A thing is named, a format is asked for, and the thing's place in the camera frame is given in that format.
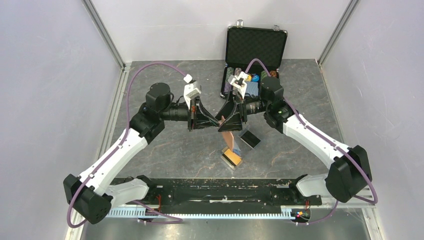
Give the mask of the clear acrylic card box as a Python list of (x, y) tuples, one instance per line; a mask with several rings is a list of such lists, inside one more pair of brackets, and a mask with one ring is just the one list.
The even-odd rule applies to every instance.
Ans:
[[(241, 151), (241, 158), (242, 158), (242, 162), (243, 162), (243, 158), (244, 157), (247, 157), (249, 154), (250, 154), (250, 152), (251, 151), (253, 151), (254, 149), (256, 149), (259, 145), (260, 145), (260, 143), (255, 147), (255, 148), (251, 148), (251, 147), (249, 147), (245, 142), (243, 142), (241, 139), (240, 139), (240, 135), (243, 133), (243, 132), (245, 132), (246, 130), (249, 130), (249, 129), (245, 129), (245, 130), (242, 130), (242, 131), (240, 131), (240, 132), (238, 132), (238, 131), (236, 131), (236, 132), (233, 132), (232, 131), (232, 133), (233, 133), (233, 135), (234, 135), (234, 139), (235, 139), (235, 141), (236, 141), (236, 143), (237, 143), (237, 145), (239, 146), (239, 148), (240, 148), (240, 151)], [(236, 167), (232, 167), (232, 166), (230, 166), (225, 160), (224, 160), (224, 158), (222, 157), (222, 154), (223, 154), (223, 152), (225, 151), (225, 150), (227, 150), (227, 149), (229, 149), (228, 147), (227, 147), (227, 144), (226, 144), (226, 142), (225, 142), (225, 147), (222, 149), (222, 151), (221, 151), (221, 154), (220, 154), (220, 157), (221, 157), (221, 159), (223, 160), (223, 162), (225, 163), (225, 164), (227, 164), (227, 166), (228, 166), (228, 168), (231, 170), (231, 171), (234, 171), (237, 167), (239, 167), (241, 164), (242, 164), (242, 162), (241, 162), (241, 164), (240, 165), (238, 165), (238, 166), (236, 166)]]

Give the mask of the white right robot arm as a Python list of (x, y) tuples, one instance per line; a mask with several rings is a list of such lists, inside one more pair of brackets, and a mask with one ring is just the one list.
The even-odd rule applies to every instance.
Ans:
[(216, 118), (218, 131), (232, 153), (236, 143), (233, 133), (242, 129), (248, 114), (263, 112), (266, 123), (290, 137), (312, 152), (328, 168), (328, 173), (302, 176), (295, 187), (289, 189), (289, 199), (302, 204), (313, 195), (330, 194), (346, 203), (352, 198), (375, 205), (378, 196), (372, 185), (372, 174), (366, 150), (356, 145), (349, 147), (307, 121), (284, 97), (279, 80), (267, 76), (260, 82), (257, 98), (245, 100), (245, 77), (231, 75), (227, 80), (231, 91)]

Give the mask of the black credit card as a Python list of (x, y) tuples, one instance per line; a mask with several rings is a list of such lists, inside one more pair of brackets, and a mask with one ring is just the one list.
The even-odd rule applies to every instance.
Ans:
[(261, 142), (261, 140), (250, 130), (244, 131), (239, 137), (252, 149), (254, 149)]

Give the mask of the tan leather card holder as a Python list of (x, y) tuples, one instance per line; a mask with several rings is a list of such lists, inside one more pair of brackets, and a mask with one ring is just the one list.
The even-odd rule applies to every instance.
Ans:
[(235, 137), (231, 131), (223, 131), (221, 132), (222, 137), (227, 145), (227, 147), (235, 153), (237, 156), (241, 156), (241, 150), (238, 144), (235, 141)]

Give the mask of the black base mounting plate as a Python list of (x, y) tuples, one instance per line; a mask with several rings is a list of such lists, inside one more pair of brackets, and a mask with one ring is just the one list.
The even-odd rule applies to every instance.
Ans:
[(322, 205), (317, 195), (304, 197), (287, 178), (148, 178), (140, 202), (158, 205), (164, 214), (278, 214), (282, 206)]

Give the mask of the orange credit card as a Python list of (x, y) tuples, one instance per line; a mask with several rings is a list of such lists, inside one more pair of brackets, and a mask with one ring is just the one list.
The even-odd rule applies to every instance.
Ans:
[(230, 149), (225, 150), (222, 157), (232, 167), (237, 167), (242, 162), (242, 158)]

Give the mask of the black poker chip case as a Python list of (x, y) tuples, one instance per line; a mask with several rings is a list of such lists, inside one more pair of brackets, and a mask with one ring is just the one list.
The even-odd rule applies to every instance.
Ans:
[(225, 67), (220, 97), (226, 98), (228, 68), (246, 70), (253, 59), (259, 59), (269, 71), (278, 72), (282, 63), (288, 32), (283, 29), (229, 26), (226, 31)]

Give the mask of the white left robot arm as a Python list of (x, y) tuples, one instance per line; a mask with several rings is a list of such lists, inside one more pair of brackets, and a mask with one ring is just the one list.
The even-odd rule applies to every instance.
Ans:
[(149, 88), (145, 102), (128, 119), (118, 140), (78, 176), (69, 174), (64, 179), (69, 227), (78, 228), (85, 222), (97, 224), (111, 209), (126, 203), (142, 200), (151, 204), (156, 200), (157, 190), (145, 180), (134, 178), (118, 185), (113, 185), (112, 181), (137, 153), (164, 130), (165, 121), (187, 121), (189, 129), (193, 130), (200, 115), (207, 124), (217, 127), (218, 121), (200, 101), (201, 93), (199, 83), (191, 81), (184, 86), (184, 102), (177, 103), (173, 101), (168, 84), (154, 83)]

